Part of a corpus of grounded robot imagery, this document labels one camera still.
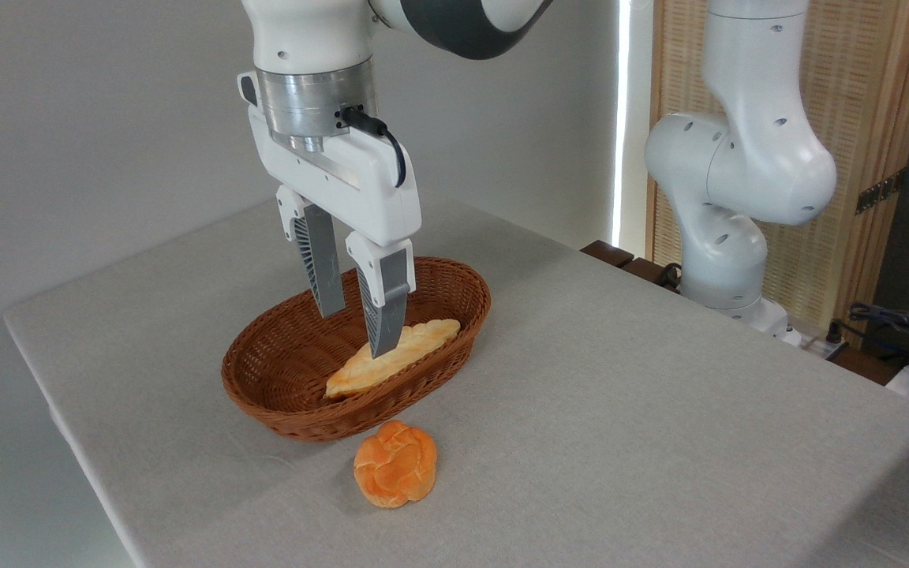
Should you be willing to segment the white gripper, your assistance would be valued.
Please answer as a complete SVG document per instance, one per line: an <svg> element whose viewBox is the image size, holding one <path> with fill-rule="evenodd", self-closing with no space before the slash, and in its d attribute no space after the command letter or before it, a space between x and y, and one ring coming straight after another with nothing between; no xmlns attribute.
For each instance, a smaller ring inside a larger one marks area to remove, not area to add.
<svg viewBox="0 0 909 568"><path fill-rule="evenodd" d="M392 351L404 327L407 297L416 289L406 239L422 220L411 159L405 159L406 177L397 186L398 155L389 141L351 129L325 139L321 152L307 152L275 141L259 104L250 105L249 121L264 169L282 183L282 229L299 249L321 316L344 309L332 215L356 230L346 248L356 262L372 358Z"/></svg>

